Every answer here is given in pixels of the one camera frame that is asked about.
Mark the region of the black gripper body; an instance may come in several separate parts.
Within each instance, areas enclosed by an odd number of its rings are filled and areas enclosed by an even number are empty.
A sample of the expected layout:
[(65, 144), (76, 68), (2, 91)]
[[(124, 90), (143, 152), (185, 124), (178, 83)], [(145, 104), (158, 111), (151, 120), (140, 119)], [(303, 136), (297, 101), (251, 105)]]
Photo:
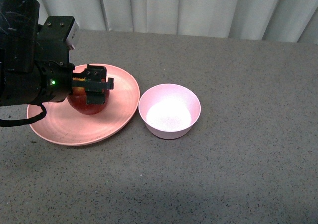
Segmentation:
[(106, 93), (114, 88), (114, 79), (104, 66), (87, 64), (75, 72), (69, 61), (69, 49), (62, 41), (39, 41), (29, 72), (4, 67), (0, 82), (1, 106), (41, 105), (62, 102), (77, 88), (86, 94), (87, 104), (104, 104)]

